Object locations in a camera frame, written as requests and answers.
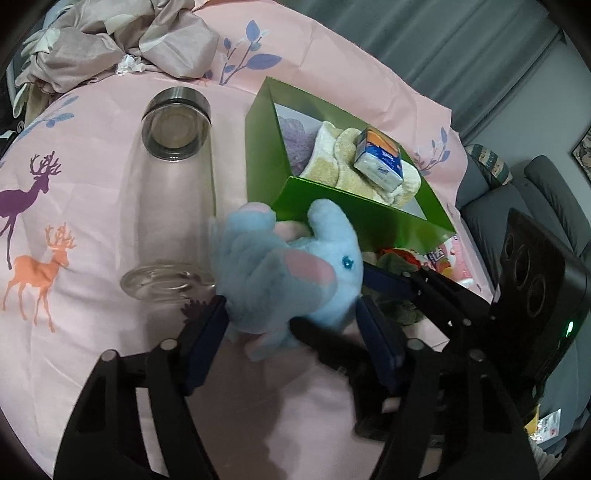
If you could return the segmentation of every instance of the pink package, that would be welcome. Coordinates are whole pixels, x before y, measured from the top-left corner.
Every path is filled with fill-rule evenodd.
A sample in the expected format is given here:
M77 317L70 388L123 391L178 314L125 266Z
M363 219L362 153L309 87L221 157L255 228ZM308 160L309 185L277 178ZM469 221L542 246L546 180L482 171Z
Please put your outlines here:
M427 258L429 258L436 271L451 278L461 286L470 288L474 283L474 279L464 261L462 243L457 235L446 240L433 252L428 253Z

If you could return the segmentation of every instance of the purple deer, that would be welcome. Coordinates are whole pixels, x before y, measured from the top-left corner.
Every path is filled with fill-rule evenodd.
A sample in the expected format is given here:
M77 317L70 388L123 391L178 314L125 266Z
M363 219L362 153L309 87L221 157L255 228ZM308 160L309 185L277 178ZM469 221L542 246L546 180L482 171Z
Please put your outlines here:
M0 236L8 230L6 261L8 262L9 270L12 270L12 264L10 263L10 240L12 239L12 231L14 230L17 216L35 203L39 192L47 193L49 191L49 177L59 174L61 167L58 163L59 158L53 160L53 155L55 154L56 152L53 151L51 155L44 157L44 160L41 160L39 163L37 170L33 168L33 165L35 160L39 158L39 155L35 155L31 159L30 170L35 181L28 192L23 192L22 190L4 190L0 192L0 217L8 218L6 225L4 225L4 228L0 232Z

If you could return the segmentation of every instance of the blue bead eye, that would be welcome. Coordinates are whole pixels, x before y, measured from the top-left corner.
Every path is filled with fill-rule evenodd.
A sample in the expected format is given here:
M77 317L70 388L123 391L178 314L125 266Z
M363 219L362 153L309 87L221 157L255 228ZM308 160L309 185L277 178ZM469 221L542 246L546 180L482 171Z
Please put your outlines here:
M347 255L345 255L343 257L343 266L347 269L347 270L351 270L353 268L353 260L351 260L349 257L347 257Z

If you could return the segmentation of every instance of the wall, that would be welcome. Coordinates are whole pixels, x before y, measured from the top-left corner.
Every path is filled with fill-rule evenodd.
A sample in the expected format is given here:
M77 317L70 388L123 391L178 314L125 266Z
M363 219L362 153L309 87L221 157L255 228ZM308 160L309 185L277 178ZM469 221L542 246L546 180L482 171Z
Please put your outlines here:
M591 221L591 183L570 155L589 127L591 72L574 47L560 42L474 143L492 149L516 174L546 155Z

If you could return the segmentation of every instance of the glass bottom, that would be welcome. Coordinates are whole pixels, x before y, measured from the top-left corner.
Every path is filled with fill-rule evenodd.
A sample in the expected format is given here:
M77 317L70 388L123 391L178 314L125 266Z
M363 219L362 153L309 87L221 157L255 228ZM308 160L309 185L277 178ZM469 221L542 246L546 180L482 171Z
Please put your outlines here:
M212 276L195 265L173 263L134 268L123 275L120 284L130 297L152 303L209 301L215 289Z

